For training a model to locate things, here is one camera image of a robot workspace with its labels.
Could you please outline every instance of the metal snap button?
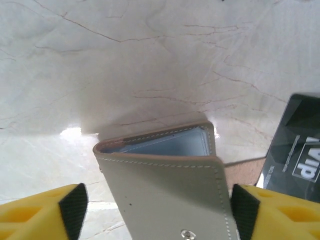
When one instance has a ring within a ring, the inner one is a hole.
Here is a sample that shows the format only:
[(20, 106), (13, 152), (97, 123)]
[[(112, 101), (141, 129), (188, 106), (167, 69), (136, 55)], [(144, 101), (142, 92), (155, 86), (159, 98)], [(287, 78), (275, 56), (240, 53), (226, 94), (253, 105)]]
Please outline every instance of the metal snap button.
[(181, 236), (183, 237), (184, 240), (195, 240), (196, 235), (187, 229), (184, 229), (181, 231)]

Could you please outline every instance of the beige wallet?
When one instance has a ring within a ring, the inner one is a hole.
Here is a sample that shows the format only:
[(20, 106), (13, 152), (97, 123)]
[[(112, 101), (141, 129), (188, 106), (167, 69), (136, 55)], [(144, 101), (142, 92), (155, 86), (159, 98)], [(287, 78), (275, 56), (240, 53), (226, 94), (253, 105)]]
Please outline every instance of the beige wallet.
[(214, 127), (197, 122), (93, 148), (133, 240), (236, 240)]

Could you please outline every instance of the white marble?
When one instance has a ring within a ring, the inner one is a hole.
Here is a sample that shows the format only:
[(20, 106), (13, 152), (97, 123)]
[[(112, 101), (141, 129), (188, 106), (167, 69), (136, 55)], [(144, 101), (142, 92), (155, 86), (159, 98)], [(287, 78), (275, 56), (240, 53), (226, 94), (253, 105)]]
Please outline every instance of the white marble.
[(319, 13), (316, 0), (0, 0), (0, 203), (84, 182), (81, 239), (129, 240), (93, 145), (208, 118), (225, 162), (264, 156), (289, 96), (320, 91)]

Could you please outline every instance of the stitched seam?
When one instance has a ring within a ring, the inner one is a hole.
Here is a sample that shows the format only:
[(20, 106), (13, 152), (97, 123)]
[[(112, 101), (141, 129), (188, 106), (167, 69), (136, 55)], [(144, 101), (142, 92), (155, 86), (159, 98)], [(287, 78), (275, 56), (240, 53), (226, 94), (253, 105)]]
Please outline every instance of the stitched seam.
[(169, 139), (165, 139), (165, 140), (161, 140), (161, 141), (156, 141), (156, 142), (149, 143), (149, 144), (146, 144), (146, 145), (143, 145), (143, 146), (137, 146), (137, 147), (134, 147), (134, 148), (132, 148), (132, 149), (129, 149), (129, 150), (126, 150), (126, 151), (122, 151), (122, 153), (127, 153), (127, 152), (132, 151), (132, 150), (135, 150), (135, 149), (140, 149), (140, 148), (144, 148), (144, 147), (151, 146), (151, 145), (154, 145), (154, 144), (159, 144), (159, 143), (166, 142), (166, 141), (169, 141), (169, 140), (172, 140), (172, 139), (182, 138), (182, 137), (188, 136), (189, 134), (190, 134), (190, 133), (188, 133), (188, 134), (186, 134), (186, 135), (183, 135), (183, 136), (174, 136), (174, 137), (169, 138)]
[(175, 131), (167, 131), (167, 132), (163, 132), (163, 133), (159, 133), (159, 134), (155, 134), (155, 135), (151, 135), (151, 136), (144, 136), (144, 137), (131, 139), (131, 140), (128, 140), (128, 141), (113, 141), (113, 142), (109, 142), (109, 143), (106, 143), (106, 144), (102, 145), (101, 148), (104, 148), (104, 147), (106, 147), (108, 145), (111, 145), (111, 144), (129, 143), (129, 142), (138, 141), (138, 140), (142, 140), (142, 139), (153, 138), (153, 137), (156, 137), (156, 136), (162, 136), (162, 135), (166, 135), (166, 134), (173, 134), (173, 133), (183, 132), (183, 131), (186, 131), (186, 130), (195, 129), (197, 127), (203, 127), (203, 126), (193, 126), (193, 127), (189, 127), (189, 128), (185, 128), (185, 129), (175, 130)]
[(199, 134), (200, 134), (200, 138), (201, 138), (202, 150), (205, 152), (205, 154), (208, 154), (207, 146), (205, 146), (205, 138), (204, 138), (204, 135), (202, 134), (202, 132), (200, 132)]
[(227, 216), (227, 211), (226, 211), (226, 208), (225, 208), (225, 203), (224, 203), (224, 199), (223, 199), (222, 191), (221, 191), (221, 184), (220, 184), (220, 180), (218, 180), (218, 178), (217, 178), (217, 175), (218, 175), (218, 170), (216, 168), (214, 168), (214, 177), (215, 177), (215, 180), (216, 180), (216, 186), (218, 188), (220, 204), (221, 204), (221, 207), (222, 207), (222, 210), (223, 210), (223, 216), (224, 216), (224, 220), (225, 220), (226, 231), (227, 231), (229, 240), (232, 240), (230, 227), (229, 227), (229, 219), (228, 219), (228, 216)]
[(223, 210), (223, 216), (224, 216), (224, 220), (225, 220), (225, 226), (226, 226), (226, 231), (228, 234), (228, 238), (229, 240), (232, 240), (231, 237), (231, 231), (230, 231), (230, 226), (229, 226), (229, 219), (227, 216), (227, 211), (225, 208), (225, 203), (224, 203), (224, 199), (222, 196), (222, 190), (221, 190), (221, 184), (220, 184), (220, 180), (218, 180), (218, 170), (216, 167), (214, 166), (208, 166), (208, 165), (174, 165), (174, 164), (163, 164), (163, 163), (153, 163), (153, 162), (143, 162), (143, 161), (128, 161), (128, 160), (118, 160), (118, 159), (111, 159), (111, 158), (102, 158), (102, 157), (96, 157), (99, 160), (107, 160), (110, 162), (117, 162), (117, 163), (127, 163), (127, 164), (141, 164), (141, 165), (148, 165), (148, 166), (156, 166), (156, 167), (169, 167), (169, 168), (211, 168), (214, 170), (214, 178), (216, 181), (216, 186), (218, 189), (218, 194), (219, 194), (219, 199), (220, 199), (220, 204), (221, 204), (221, 208)]
[[(113, 144), (113, 143), (127, 143), (127, 142), (132, 142), (132, 141), (152, 138), (152, 137), (155, 137), (155, 136), (162, 136), (162, 135), (166, 135), (166, 134), (182, 132), (182, 131), (194, 129), (196, 127), (197, 126), (189, 127), (189, 128), (185, 128), (185, 129), (181, 129), (181, 130), (176, 130), (176, 131), (168, 131), (168, 132), (155, 134), (155, 135), (151, 135), (151, 136), (146, 136), (146, 137), (140, 137), (140, 138), (136, 138), (136, 139), (132, 139), (132, 140), (128, 140), (128, 141), (111, 142), (111, 143), (107, 143), (107, 144), (103, 145), (102, 148), (106, 147), (107, 145)], [(212, 147), (211, 147), (212, 145), (211, 145), (210, 131), (208, 130), (208, 128), (206, 126), (199, 126), (199, 127), (205, 128), (207, 130), (207, 132), (208, 132), (209, 146), (210, 146), (209, 150), (210, 150), (210, 155), (212, 155)], [(159, 164), (159, 163), (152, 163), (152, 162), (148, 163), (148, 162), (143, 162), (143, 161), (117, 160), (117, 159), (102, 158), (102, 157), (97, 157), (97, 156), (96, 156), (96, 158), (99, 159), (99, 160), (107, 160), (107, 161), (117, 162), (117, 163), (141, 164), (141, 165), (158, 166), (158, 167), (169, 167), (169, 168), (212, 168), (214, 170), (214, 178), (215, 178), (216, 186), (217, 186), (217, 189), (218, 189), (221, 208), (223, 210), (223, 216), (224, 216), (224, 220), (225, 220), (226, 231), (227, 231), (229, 240), (232, 240), (230, 226), (229, 226), (229, 219), (228, 219), (228, 216), (227, 216), (227, 211), (226, 211), (224, 199), (223, 199), (223, 196), (222, 196), (221, 184), (220, 184), (220, 180), (218, 180), (218, 178), (217, 178), (218, 170), (214, 166), (207, 166), (207, 165), (202, 165), (202, 166), (201, 165), (199, 165), (199, 166), (198, 165), (174, 165), (174, 164), (162, 164), (162, 163)]]

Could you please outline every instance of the black card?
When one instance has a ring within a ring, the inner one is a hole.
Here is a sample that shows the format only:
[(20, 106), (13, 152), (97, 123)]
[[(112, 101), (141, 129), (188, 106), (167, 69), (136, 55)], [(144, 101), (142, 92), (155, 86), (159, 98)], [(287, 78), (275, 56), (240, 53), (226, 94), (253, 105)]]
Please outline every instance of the black card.
[(257, 187), (320, 203), (320, 94), (291, 96)]

